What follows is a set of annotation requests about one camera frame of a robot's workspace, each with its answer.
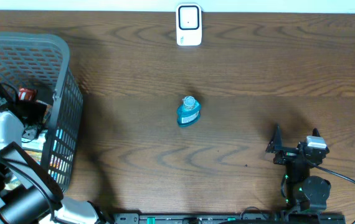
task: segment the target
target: blue bottle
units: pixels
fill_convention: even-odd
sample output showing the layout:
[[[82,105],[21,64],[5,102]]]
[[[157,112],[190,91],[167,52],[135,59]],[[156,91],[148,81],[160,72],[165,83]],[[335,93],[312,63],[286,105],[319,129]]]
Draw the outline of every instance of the blue bottle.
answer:
[[[200,119],[201,105],[192,96],[186,96],[183,104],[177,109],[177,124],[180,127],[187,127]]]

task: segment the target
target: white label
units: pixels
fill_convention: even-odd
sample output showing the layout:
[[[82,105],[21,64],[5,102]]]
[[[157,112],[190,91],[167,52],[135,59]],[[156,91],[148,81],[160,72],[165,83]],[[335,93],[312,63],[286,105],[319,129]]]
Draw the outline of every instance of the white label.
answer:
[[[195,113],[193,115],[182,118],[182,124],[185,124],[185,123],[188,123],[188,122],[194,120],[198,116],[199,113],[200,113],[200,111],[197,111],[197,113]]]

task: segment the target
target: wood grain surface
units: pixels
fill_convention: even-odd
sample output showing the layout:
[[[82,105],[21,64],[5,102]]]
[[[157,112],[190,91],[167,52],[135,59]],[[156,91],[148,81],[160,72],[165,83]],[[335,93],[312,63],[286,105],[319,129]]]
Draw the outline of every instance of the wood grain surface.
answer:
[[[85,95],[67,192],[110,212],[241,212],[285,206],[265,148],[317,127],[323,166],[355,179],[355,15],[203,13],[197,47],[173,13],[0,11],[0,31],[59,35]],[[201,119],[176,124],[185,95]],[[355,185],[330,180],[329,212],[355,219]]]

